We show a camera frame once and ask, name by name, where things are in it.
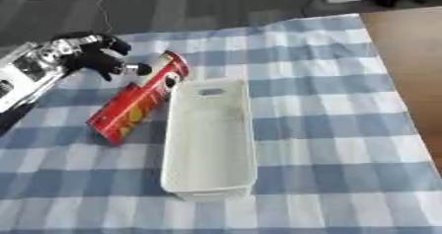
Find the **robot finger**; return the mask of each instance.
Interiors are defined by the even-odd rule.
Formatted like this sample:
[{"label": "robot finger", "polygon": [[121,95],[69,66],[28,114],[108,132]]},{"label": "robot finger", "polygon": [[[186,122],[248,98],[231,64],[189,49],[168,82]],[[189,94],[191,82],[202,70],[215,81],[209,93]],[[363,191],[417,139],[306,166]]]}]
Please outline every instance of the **robot finger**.
[{"label": "robot finger", "polygon": [[107,81],[111,80],[110,73],[119,74],[123,67],[122,61],[102,51],[84,53],[78,62],[80,62],[83,67],[96,70]]},{"label": "robot finger", "polygon": [[52,40],[56,39],[78,39],[83,51],[98,51],[102,48],[114,50],[121,55],[127,55],[131,50],[131,46],[126,41],[113,35],[100,34],[93,32],[73,32],[56,35]]}]

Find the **can label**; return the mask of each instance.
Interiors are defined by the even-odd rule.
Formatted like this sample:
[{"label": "can label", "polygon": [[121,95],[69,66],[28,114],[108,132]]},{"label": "can label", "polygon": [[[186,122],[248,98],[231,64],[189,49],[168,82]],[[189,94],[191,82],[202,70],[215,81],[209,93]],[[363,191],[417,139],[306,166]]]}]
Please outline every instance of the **can label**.
[{"label": "can label", "polygon": [[188,75],[184,59],[169,50],[153,67],[157,73],[127,85],[87,121],[112,144],[121,143],[131,129],[157,108],[172,88]]}]

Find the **gray carpet floor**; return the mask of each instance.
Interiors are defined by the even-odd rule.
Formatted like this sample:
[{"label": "gray carpet floor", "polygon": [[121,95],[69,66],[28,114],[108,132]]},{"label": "gray carpet floor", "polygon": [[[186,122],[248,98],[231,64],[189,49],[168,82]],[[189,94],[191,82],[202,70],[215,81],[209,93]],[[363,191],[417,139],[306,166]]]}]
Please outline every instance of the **gray carpet floor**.
[{"label": "gray carpet floor", "polygon": [[[371,2],[324,0],[0,0],[0,46],[71,31],[179,32],[260,26],[307,16],[386,10]],[[442,5],[431,0],[428,6]],[[404,1],[399,8],[417,7]]]}]

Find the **basket handle hole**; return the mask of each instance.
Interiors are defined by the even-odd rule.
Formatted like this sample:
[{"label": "basket handle hole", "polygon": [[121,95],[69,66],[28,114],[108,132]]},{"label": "basket handle hole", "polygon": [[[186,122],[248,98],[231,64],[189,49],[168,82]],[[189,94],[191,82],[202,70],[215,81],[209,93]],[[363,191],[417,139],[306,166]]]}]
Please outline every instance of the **basket handle hole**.
[{"label": "basket handle hole", "polygon": [[202,89],[199,90],[199,95],[201,96],[219,96],[224,94],[226,91],[224,91],[221,88],[208,88],[208,89]]}]

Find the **black robotic glove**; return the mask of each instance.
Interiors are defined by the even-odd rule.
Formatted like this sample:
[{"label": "black robotic glove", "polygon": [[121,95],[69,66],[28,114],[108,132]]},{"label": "black robotic glove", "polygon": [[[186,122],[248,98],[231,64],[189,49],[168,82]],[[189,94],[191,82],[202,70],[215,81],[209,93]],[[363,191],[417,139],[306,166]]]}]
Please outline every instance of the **black robotic glove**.
[{"label": "black robotic glove", "polygon": [[[129,43],[108,34],[99,34],[93,32],[74,32],[57,35],[56,39],[81,39],[90,35],[100,37],[100,41],[81,44],[82,53],[76,56],[68,56],[65,59],[65,66],[68,68],[66,76],[82,68],[89,68],[97,71],[107,81],[111,80],[111,74],[120,74],[123,71],[124,63],[103,52],[103,49],[110,49],[121,55],[127,55],[131,50]],[[151,67],[147,64],[138,63],[139,75],[146,75],[151,72]]]}]

